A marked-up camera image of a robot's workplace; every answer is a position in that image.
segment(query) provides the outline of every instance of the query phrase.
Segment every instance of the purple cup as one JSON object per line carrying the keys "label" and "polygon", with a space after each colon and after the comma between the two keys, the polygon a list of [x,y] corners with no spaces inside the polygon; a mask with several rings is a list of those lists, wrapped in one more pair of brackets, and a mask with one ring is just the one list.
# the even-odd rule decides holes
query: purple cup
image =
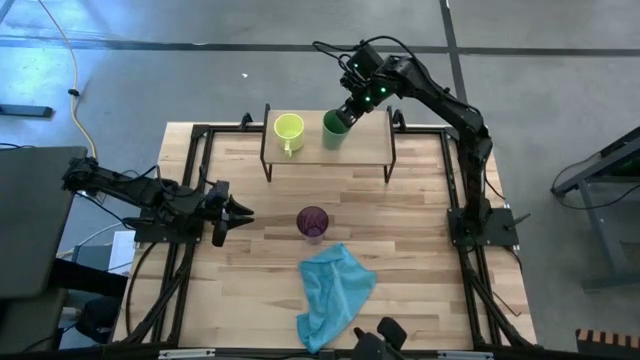
{"label": "purple cup", "polygon": [[317,245],[329,227],[329,215],[317,206],[309,206],[298,213],[296,224],[304,239],[311,245]]}

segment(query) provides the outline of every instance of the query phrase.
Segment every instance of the blue cloth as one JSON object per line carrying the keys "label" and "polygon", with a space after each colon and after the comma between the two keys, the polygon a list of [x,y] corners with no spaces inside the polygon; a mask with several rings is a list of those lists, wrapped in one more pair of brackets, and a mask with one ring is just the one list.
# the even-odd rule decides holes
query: blue cloth
{"label": "blue cloth", "polygon": [[309,313],[298,315],[298,337],[315,354],[349,325],[376,285],[343,244],[334,245],[299,265]]}

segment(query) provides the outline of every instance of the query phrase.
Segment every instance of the black stand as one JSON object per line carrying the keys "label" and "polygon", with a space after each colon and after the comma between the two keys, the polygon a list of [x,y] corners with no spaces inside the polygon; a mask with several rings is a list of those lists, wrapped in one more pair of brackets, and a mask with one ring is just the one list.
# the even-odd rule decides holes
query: black stand
{"label": "black stand", "polygon": [[482,234],[474,239],[465,235],[462,227],[462,208],[452,208],[447,212],[449,233],[454,246],[515,246],[518,234],[511,209],[492,208],[489,220]]}

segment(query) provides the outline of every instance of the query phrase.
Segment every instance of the white cable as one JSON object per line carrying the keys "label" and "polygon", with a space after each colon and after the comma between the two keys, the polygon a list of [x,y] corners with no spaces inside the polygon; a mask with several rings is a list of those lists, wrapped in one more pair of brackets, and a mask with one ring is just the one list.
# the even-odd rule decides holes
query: white cable
{"label": "white cable", "polygon": [[[71,58],[73,59],[73,90],[78,91],[78,62],[76,61],[76,55],[73,53],[73,48],[71,47],[71,43],[69,42],[69,39],[67,39],[67,36],[64,34],[64,31],[62,31],[62,28],[60,27],[60,25],[58,25],[58,22],[56,21],[56,19],[54,19],[53,15],[51,15],[51,12],[49,11],[49,9],[47,9],[47,7],[44,5],[42,0],[38,0],[38,2],[40,3],[44,11],[47,13],[47,15],[49,15],[49,18],[51,19],[51,21],[53,21],[53,24],[58,28],[58,31],[60,31],[60,35],[62,35],[62,39],[64,40],[64,43],[67,45],[67,48],[71,53]],[[91,135],[89,135],[87,130],[84,129],[84,127],[82,126],[82,124],[80,124],[80,121],[78,121],[78,118],[76,117],[76,96],[75,95],[71,95],[71,119],[76,124],[78,129],[80,129],[82,134],[84,134],[84,136],[89,141],[89,145],[91,146],[91,155],[96,160],[98,160],[98,152],[96,151],[96,146],[93,142],[93,139],[91,138]]]}
{"label": "white cable", "polygon": [[[82,245],[84,245],[84,244],[88,243],[88,242],[89,242],[91,239],[93,239],[94,237],[96,237],[96,236],[98,236],[98,235],[102,234],[103,232],[105,232],[105,231],[107,231],[107,230],[109,230],[109,229],[113,229],[114,227],[116,227],[116,226],[120,226],[120,225],[122,225],[122,223],[121,223],[121,222],[117,222],[117,223],[115,223],[115,224],[112,224],[112,225],[107,226],[106,228],[104,228],[104,229],[102,229],[102,230],[98,230],[98,231],[96,231],[93,235],[91,235],[91,236],[89,236],[88,238],[86,238],[86,239],[82,240],[82,241],[81,241],[78,245],[76,245],[76,246],[82,246]],[[57,254],[56,254],[56,257],[57,257],[57,258],[63,258],[63,257],[67,257],[67,256],[69,256],[69,255],[71,255],[71,254],[73,254],[73,249],[69,249],[69,250],[67,250],[67,251],[59,252],[59,253],[57,253]]]}

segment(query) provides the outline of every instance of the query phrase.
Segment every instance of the concrete floor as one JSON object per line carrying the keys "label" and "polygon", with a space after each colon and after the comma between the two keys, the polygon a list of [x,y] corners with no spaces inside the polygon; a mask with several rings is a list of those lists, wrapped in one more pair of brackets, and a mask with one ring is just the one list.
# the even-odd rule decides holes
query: concrete floor
{"label": "concrete floor", "polygon": [[[36,1],[5,1],[13,4],[0,23],[0,103],[47,105],[56,113],[49,120],[0,118],[0,141],[85,145],[69,118],[69,53],[59,45],[33,41],[57,38],[57,31]],[[46,3],[76,40],[308,45],[313,40],[352,44],[393,35],[423,47],[423,52],[440,51],[419,56],[436,81],[454,85],[450,57],[441,48],[448,43],[439,0]],[[640,49],[640,25],[635,21],[640,3],[449,4],[458,46],[614,49],[579,57],[562,52],[461,55],[460,62],[468,100],[482,110],[492,131],[505,195],[516,213],[532,213],[518,233],[539,343],[575,350],[576,328],[639,335],[640,286],[582,291],[580,281],[603,275],[605,262],[587,215],[561,207],[548,189],[561,168],[639,123],[640,52],[623,57],[624,51],[615,49]],[[101,164],[118,170],[140,171],[154,164],[169,121],[239,121],[247,111],[259,118],[265,102],[273,108],[331,108],[346,94],[338,85],[335,61],[314,52],[103,49],[78,50],[76,56],[83,94],[78,117],[97,143]],[[411,123],[443,123],[415,101],[391,103],[402,108]],[[121,216],[135,215],[133,208],[113,199],[106,206]],[[61,248],[113,222],[78,199]],[[111,236],[106,233],[96,241],[107,242]]]}

